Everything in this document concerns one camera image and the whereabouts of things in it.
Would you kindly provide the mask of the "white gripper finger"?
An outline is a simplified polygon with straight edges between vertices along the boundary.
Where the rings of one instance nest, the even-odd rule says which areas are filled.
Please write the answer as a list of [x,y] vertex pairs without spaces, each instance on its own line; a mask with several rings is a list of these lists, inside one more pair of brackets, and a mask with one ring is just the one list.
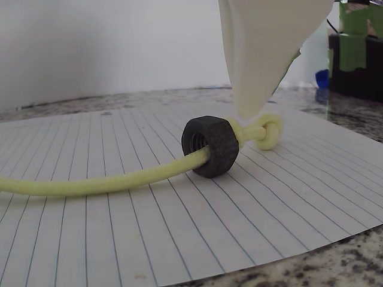
[[332,1],[219,1],[224,55],[239,115],[254,118],[273,95]]

